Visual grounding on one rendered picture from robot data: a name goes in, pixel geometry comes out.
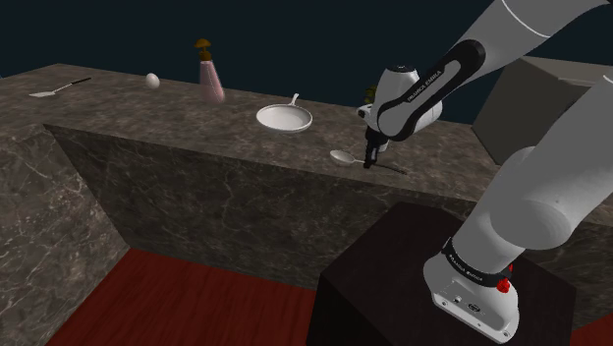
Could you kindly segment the white frying pan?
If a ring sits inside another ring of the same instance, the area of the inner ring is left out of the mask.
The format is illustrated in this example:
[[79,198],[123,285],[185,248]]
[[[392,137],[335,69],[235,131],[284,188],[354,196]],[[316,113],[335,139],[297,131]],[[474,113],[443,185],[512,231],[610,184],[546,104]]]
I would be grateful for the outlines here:
[[296,104],[299,94],[295,93],[287,104],[271,104],[256,112],[256,121],[274,133],[296,134],[305,131],[312,124],[309,111]]

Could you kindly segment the dark robot stand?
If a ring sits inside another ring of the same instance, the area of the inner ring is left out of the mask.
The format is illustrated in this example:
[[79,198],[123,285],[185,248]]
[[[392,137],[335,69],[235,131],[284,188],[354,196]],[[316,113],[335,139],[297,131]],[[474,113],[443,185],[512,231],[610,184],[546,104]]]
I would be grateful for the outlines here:
[[571,346],[576,289],[514,262],[516,335],[498,345],[434,306],[424,263],[461,226],[434,207],[392,206],[320,274],[306,346]]

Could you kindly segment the grey box appliance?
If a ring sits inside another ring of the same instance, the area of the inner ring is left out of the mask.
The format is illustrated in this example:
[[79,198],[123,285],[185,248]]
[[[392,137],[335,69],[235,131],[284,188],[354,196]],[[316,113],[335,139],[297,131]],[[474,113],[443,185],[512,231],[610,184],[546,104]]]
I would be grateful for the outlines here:
[[473,131],[501,165],[517,150],[538,144],[609,70],[606,65],[522,57],[503,69],[475,118]]

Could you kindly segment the pink soap dispenser bottle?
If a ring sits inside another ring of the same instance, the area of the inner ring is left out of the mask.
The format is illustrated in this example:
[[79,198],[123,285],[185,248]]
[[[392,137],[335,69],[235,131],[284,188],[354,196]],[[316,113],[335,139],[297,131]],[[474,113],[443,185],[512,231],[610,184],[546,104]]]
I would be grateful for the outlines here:
[[199,49],[199,84],[202,98],[206,102],[219,104],[225,101],[225,92],[212,61],[212,55],[207,50],[210,46],[211,43],[205,38],[199,38],[195,42],[195,48]]

